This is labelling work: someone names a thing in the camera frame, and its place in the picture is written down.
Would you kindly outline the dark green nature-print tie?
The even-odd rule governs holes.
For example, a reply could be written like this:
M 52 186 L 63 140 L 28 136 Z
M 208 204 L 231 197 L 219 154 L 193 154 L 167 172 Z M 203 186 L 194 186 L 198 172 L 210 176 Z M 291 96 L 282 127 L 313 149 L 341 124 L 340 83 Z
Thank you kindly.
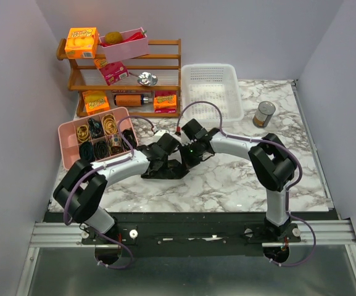
M 151 160 L 142 179 L 182 179 L 189 170 L 178 160 Z

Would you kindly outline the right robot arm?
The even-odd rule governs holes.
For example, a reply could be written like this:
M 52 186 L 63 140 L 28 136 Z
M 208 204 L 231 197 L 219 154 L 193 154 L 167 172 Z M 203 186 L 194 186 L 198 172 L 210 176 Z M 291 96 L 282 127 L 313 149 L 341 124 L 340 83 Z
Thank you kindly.
M 205 152 L 250 161 L 258 181 L 266 189 L 265 237 L 276 242 L 286 235 L 291 224 L 289 190 L 301 180 L 302 167 L 277 135 L 246 138 L 228 134 L 220 126 L 208 131 L 195 119 L 177 126 L 176 134 L 182 140 L 181 159 L 189 167 L 199 164 Z

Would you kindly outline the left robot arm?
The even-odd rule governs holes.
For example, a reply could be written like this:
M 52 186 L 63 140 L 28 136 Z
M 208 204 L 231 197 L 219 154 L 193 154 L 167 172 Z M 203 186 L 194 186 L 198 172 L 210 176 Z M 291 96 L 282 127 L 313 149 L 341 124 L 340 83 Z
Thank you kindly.
M 64 208 L 64 224 L 86 224 L 96 231 L 101 242 L 113 242 L 117 236 L 116 222 L 100 206 L 105 189 L 129 177 L 144 174 L 156 161 L 168 159 L 180 144 L 176 137 L 165 133 L 151 145 L 132 147 L 126 155 L 105 162 L 76 161 L 53 193 L 54 199 Z

